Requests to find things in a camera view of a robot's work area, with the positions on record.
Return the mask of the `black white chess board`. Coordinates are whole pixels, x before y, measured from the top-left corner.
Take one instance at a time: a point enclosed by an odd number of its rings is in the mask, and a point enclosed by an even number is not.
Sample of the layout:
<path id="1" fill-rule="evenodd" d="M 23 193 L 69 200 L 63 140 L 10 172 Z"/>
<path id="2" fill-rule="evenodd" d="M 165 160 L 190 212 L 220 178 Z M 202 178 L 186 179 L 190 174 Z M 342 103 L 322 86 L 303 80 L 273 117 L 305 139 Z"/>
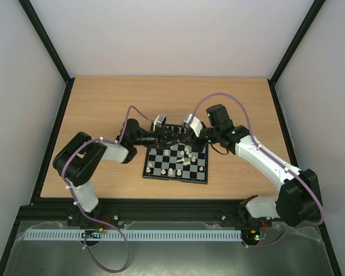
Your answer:
<path id="1" fill-rule="evenodd" d="M 183 143 L 177 143 L 168 149 L 161 150 L 148 147 L 142 177 L 207 184 L 208 157 L 208 146 L 201 152 L 192 151 L 190 146 Z M 189 161 L 190 165 L 183 166 L 183 162 L 177 163 L 177 159 L 181 158 L 185 158 L 185 162 Z M 147 167 L 151 169 L 149 174 L 146 173 Z M 177 170 L 181 170 L 181 176 L 177 176 Z"/>

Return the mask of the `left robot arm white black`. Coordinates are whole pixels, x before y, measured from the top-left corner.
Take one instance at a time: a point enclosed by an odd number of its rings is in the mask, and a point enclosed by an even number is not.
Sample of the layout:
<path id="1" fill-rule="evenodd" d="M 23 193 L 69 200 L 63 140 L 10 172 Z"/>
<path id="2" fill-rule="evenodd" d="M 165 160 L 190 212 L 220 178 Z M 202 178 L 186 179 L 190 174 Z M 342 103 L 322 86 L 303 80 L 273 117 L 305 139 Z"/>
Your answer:
<path id="1" fill-rule="evenodd" d="M 147 131 L 134 118 L 127 119 L 115 141 L 101 137 L 94 139 L 85 132 L 77 133 L 56 155 L 53 168 L 66 182 L 74 205 L 90 213 L 98 205 L 90 179 L 100 161 L 127 164 L 136 156 L 137 145 L 164 150 L 177 140 L 178 134 L 168 129 L 163 122 Z"/>

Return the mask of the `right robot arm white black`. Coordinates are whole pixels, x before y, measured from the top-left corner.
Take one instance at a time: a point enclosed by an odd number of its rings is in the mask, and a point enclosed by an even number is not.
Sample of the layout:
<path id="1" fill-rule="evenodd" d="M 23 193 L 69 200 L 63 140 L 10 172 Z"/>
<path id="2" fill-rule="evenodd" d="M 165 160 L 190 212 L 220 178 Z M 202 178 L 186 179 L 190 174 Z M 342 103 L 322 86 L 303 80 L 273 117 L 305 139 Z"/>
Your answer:
<path id="1" fill-rule="evenodd" d="M 246 160 L 260 171 L 278 190 L 277 196 L 253 195 L 241 203 L 240 221 L 252 225 L 259 218 L 280 219 L 291 227 L 303 221 L 313 222 L 314 216 L 321 215 L 321 202 L 314 188 L 318 178 L 314 171 L 302 171 L 274 155 L 242 125 L 235 126 L 222 104 L 206 110 L 210 126 L 192 114 L 182 121 L 189 130 L 189 143 L 195 150 L 208 144 L 218 143 L 228 152 Z"/>

